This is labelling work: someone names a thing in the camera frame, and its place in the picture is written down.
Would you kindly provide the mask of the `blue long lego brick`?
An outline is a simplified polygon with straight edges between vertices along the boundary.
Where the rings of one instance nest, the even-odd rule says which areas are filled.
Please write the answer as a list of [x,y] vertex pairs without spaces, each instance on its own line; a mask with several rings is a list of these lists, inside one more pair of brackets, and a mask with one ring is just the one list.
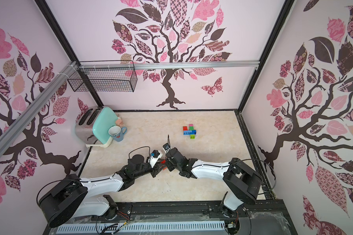
[[197,131],[196,130],[184,130],[183,134],[184,135],[196,135]]

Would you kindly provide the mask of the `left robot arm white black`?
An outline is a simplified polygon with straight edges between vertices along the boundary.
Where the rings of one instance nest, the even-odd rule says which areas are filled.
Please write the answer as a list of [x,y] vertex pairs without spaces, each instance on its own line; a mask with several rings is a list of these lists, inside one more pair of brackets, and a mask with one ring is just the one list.
[[38,197],[37,205],[51,228],[61,226],[74,217],[95,215],[113,218],[117,206],[109,193],[128,189],[144,175],[156,177],[165,167],[162,156],[157,150],[148,158],[134,155],[120,171],[104,177],[67,175],[56,181],[56,185],[44,196]]

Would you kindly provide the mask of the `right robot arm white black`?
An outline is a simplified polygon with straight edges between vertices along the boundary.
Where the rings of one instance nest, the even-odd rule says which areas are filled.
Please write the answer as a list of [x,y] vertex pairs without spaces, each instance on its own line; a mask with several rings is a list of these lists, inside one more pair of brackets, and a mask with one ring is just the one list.
[[232,158],[229,162],[211,163],[198,159],[187,159],[177,148],[163,146],[169,171],[177,169],[185,178],[213,179],[224,182],[229,192],[225,193],[219,210],[225,217],[231,217],[243,204],[254,205],[262,185],[261,175],[248,166],[244,160]]

